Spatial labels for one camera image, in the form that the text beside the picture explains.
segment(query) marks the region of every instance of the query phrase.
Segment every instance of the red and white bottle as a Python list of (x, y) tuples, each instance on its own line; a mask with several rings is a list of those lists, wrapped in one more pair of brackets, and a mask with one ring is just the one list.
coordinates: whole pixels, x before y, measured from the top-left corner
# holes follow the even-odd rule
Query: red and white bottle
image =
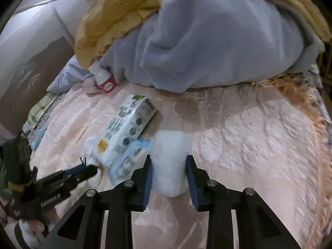
[(97, 86), (100, 89), (103, 89), (107, 94), (117, 87), (117, 83), (115, 82), (112, 74), (102, 68), (99, 61), (94, 61), (94, 63), (89, 67), (89, 71), (94, 74)]

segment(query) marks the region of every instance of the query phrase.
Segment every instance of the brown fringe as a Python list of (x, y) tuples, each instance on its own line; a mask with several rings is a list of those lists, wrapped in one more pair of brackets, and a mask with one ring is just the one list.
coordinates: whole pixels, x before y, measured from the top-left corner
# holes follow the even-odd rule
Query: brown fringe
[(332, 198), (332, 164), (330, 161), (330, 153), (327, 151), (324, 144), (326, 138), (326, 125), (328, 121), (322, 117), (318, 108), (313, 104), (317, 103), (313, 96), (313, 87), (309, 84), (297, 86), (293, 81), (292, 75), (281, 75), (267, 79), (261, 82), (252, 83), (254, 86), (260, 87), (275, 87), (295, 107), (302, 110), (313, 123), (316, 131), (317, 147), (321, 150), (321, 161), (318, 162), (318, 177), (317, 181), (320, 188), (317, 192), (317, 211), (316, 216), (311, 226), (310, 233), (306, 237), (304, 249), (314, 249), (321, 244), (323, 240), (323, 232), (326, 228), (332, 211), (329, 205), (329, 200)]

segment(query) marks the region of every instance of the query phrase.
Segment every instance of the bed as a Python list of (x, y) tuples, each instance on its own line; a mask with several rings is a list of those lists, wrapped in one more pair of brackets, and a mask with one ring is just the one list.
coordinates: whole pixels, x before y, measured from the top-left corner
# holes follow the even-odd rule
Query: bed
[[(41, 178), (79, 164), (85, 139), (102, 133), (128, 95), (145, 95), (158, 111), (140, 138), (160, 129), (188, 133), (198, 167), (227, 188), (254, 188), (299, 245), (314, 248), (330, 230), (331, 121), (314, 87), (320, 81), (308, 74), (183, 94), (132, 83), (109, 95), (72, 88), (49, 116), (31, 166)], [(103, 169), (96, 189), (111, 188)], [(87, 189), (80, 184), (57, 205), (59, 216)], [(151, 193), (147, 210), (132, 215), (134, 248), (205, 248), (207, 223), (188, 192), (176, 198)]]

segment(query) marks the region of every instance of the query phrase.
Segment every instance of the white roll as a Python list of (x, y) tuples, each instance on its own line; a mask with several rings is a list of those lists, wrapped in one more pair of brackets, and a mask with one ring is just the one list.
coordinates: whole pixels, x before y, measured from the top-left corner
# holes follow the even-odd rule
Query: white roll
[(152, 192), (176, 197), (183, 194), (188, 183), (186, 157), (191, 154), (192, 141), (182, 131), (161, 130), (152, 142)]

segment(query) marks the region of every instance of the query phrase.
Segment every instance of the yellow label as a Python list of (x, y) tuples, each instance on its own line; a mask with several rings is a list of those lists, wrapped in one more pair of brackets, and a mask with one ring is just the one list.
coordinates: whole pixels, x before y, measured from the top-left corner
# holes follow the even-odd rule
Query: yellow label
[(108, 147), (108, 143), (105, 140), (101, 139), (97, 144), (98, 153), (105, 152), (107, 147)]

